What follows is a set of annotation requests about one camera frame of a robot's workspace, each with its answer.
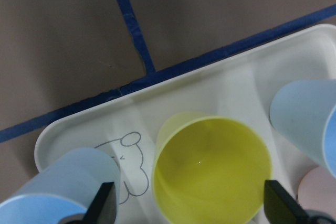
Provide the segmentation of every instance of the light blue cup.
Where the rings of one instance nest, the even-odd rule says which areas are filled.
[[[336,177],[336,80],[282,87],[270,106],[273,127]]]
[[[0,204],[0,223],[57,224],[84,214],[104,182],[114,182],[119,202],[120,171],[115,161],[94,148],[72,150]]]

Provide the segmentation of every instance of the black object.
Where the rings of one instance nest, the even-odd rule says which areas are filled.
[[[59,224],[113,224],[117,216],[115,188],[114,182],[101,184],[84,215],[66,217]]]
[[[303,208],[276,180],[266,180],[264,211],[270,224],[336,224],[327,214]]]

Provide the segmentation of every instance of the cartoon drawing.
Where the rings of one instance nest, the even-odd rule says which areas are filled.
[[[149,187],[149,179],[142,168],[143,153],[138,145],[139,132],[131,132],[122,138],[102,143],[95,148],[108,153],[119,165],[121,187],[119,204],[125,203],[130,196],[141,196]]]

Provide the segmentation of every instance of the blue tape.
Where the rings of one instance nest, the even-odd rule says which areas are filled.
[[[0,131],[0,143],[47,126],[48,124],[68,115],[75,114],[119,97],[121,97],[119,90],[110,90],[95,97],[84,99],[61,109],[51,111],[26,122],[6,128]]]
[[[134,47],[137,49],[142,61],[144,63],[146,73],[151,74],[155,72],[155,67],[149,51],[147,49],[145,40],[143,39],[141,29],[136,20],[130,0],[117,0],[122,16],[130,32]]]
[[[248,38],[234,42],[228,46],[213,50],[206,54],[203,54],[197,58],[190,59],[188,61],[179,63],[172,67],[163,69],[158,72],[151,73],[143,78],[140,78],[134,82],[131,82],[125,86],[120,87],[118,90],[111,90],[109,92],[100,94],[93,98],[88,98],[72,105],[66,106],[56,111],[49,112],[45,115],[31,119],[21,124],[14,125],[10,128],[0,131],[0,142],[18,137],[33,130],[39,129],[52,123],[55,120],[74,114],[76,112],[85,110],[92,106],[104,103],[106,101],[121,97],[159,82],[171,79],[181,74],[190,72],[205,65],[214,63],[218,60],[222,60],[233,56],[239,52],[247,49],[260,46],[266,42],[270,42],[274,39],[278,39],[286,34],[292,33],[296,30],[303,29],[307,26],[313,25],[323,19],[336,15],[336,5],[324,8],[317,12],[308,14],[301,18],[287,22],[275,28],[263,31],[261,33],[252,35]]]

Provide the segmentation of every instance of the plastic tray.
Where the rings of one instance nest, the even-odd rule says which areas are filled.
[[[58,120],[39,136],[35,162],[41,171],[71,149],[110,141],[98,148],[114,156],[122,170],[120,223],[167,223],[150,187],[156,135],[171,115],[203,111],[251,126],[271,153],[273,178],[295,196],[301,178],[316,164],[272,128],[269,106],[288,82],[332,78],[336,27],[317,25]],[[263,209],[254,221],[268,223]]]

